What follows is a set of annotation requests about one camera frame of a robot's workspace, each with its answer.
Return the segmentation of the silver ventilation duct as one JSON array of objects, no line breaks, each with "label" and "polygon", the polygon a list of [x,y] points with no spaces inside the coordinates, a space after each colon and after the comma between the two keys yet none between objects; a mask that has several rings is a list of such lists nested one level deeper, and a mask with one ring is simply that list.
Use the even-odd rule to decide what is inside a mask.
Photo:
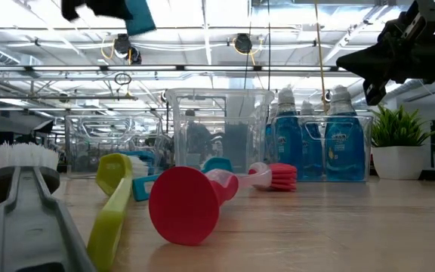
[{"label": "silver ventilation duct", "polygon": [[[387,103],[390,99],[405,94],[415,89],[422,88],[423,82],[421,79],[407,79],[404,84],[398,84],[394,81],[390,81],[385,86],[386,94],[382,97],[380,103]],[[355,107],[366,107],[366,99],[364,94],[359,94],[352,98],[352,104]]]}]

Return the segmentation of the person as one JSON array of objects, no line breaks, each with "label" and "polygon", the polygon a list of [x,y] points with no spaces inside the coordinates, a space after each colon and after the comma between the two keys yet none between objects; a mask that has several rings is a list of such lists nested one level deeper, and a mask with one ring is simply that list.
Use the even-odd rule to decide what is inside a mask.
[{"label": "person", "polygon": [[210,137],[211,133],[202,123],[191,119],[187,123],[187,152],[206,157]]}]

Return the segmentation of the red white suction-cup dish brush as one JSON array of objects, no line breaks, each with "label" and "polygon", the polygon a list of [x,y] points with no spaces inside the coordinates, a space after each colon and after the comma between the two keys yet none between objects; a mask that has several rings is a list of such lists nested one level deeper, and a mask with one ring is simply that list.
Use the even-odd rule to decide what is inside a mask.
[{"label": "red white suction-cup dish brush", "polygon": [[202,172],[178,166],[163,172],[150,192],[154,228],[170,243],[197,246],[213,232],[221,206],[241,187],[295,190],[298,170],[285,163],[256,162],[246,174],[215,168]]}]

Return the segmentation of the green plant in white pot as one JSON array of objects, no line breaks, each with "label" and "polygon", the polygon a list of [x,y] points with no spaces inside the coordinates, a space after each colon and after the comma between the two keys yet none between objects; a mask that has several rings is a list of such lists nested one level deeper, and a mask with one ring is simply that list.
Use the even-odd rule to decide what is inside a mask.
[{"label": "green plant in white pot", "polygon": [[382,105],[374,112],[372,158],[378,177],[390,180],[417,180],[424,167],[424,142],[435,135],[423,131],[418,111],[403,107],[390,110]]}]

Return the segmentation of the tall clear plastic bin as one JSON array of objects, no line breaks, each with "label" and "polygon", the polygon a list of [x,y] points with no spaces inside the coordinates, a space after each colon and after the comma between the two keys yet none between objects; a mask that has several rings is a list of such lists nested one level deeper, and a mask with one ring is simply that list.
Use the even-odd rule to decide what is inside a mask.
[{"label": "tall clear plastic bin", "polygon": [[[262,89],[173,88],[165,92],[172,110],[176,166],[201,168],[211,157],[228,158],[235,173],[264,159],[265,126],[272,91]],[[187,152],[187,123],[211,133],[207,156]]]}]

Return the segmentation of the grey dish brush white bristles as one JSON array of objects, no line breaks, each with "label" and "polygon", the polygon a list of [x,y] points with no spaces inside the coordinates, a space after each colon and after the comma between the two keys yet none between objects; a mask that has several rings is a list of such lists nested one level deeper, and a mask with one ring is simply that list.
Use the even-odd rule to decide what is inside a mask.
[{"label": "grey dish brush white bristles", "polygon": [[72,216],[53,192],[57,152],[0,145],[0,272],[97,272]]}]

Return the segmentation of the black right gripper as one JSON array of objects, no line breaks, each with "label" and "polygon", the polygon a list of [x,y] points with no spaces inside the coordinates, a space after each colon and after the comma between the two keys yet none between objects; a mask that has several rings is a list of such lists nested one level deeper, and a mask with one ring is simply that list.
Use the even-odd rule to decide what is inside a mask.
[{"label": "black right gripper", "polygon": [[382,101],[389,80],[435,81],[435,0],[414,0],[385,23],[377,44],[339,57],[336,65],[365,79],[368,106]]}]

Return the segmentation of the black ceiling light track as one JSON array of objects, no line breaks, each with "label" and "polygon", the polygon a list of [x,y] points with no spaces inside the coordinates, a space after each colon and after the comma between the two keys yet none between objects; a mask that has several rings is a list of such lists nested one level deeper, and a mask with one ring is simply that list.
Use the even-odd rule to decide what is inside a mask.
[{"label": "black ceiling light track", "polygon": [[143,66],[0,66],[0,72],[106,72],[106,71],[216,71],[216,72],[345,72],[337,66],[209,66],[209,65],[143,65]]}]

